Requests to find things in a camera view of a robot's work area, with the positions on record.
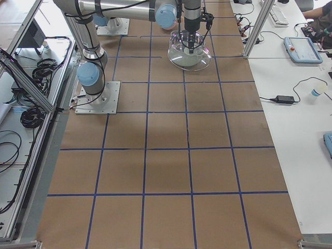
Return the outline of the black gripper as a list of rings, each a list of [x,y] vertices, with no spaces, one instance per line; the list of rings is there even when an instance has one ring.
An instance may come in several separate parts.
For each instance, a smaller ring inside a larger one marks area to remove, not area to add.
[[[184,8],[184,28],[188,31],[188,49],[193,53],[195,47],[195,32],[200,28],[201,8]]]

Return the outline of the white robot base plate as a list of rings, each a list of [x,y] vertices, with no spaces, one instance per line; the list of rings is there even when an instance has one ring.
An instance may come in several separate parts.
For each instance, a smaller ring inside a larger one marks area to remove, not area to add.
[[[118,98],[120,92],[121,82],[108,81],[104,88],[103,93],[94,100],[98,95],[91,96],[86,94],[85,89],[81,87],[80,95],[85,95],[78,99],[75,108],[75,114],[77,115],[104,115],[117,113]]]

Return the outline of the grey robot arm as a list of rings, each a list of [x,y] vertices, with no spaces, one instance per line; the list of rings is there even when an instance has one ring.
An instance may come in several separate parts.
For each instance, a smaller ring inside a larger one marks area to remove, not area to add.
[[[147,97],[148,82],[178,84],[202,62],[199,1],[56,1],[75,29],[86,62],[102,61],[107,80],[121,80],[120,97]]]
[[[104,27],[110,31],[122,28],[123,22],[120,18],[102,17],[97,14],[93,15],[94,24],[97,27]]]

